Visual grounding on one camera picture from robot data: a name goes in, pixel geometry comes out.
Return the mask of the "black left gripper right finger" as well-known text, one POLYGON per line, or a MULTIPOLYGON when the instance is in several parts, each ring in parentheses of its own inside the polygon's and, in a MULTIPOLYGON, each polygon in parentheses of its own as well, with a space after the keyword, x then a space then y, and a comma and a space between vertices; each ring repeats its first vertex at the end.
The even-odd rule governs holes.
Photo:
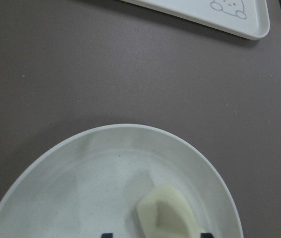
POLYGON ((212 233, 201 233, 200 238, 214 238, 212 233))

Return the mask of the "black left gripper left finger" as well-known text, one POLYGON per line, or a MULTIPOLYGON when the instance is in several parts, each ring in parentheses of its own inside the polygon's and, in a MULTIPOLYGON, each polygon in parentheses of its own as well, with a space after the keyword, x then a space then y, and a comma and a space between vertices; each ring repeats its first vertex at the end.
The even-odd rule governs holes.
POLYGON ((103 233, 101 238, 112 238, 112 233, 103 233))

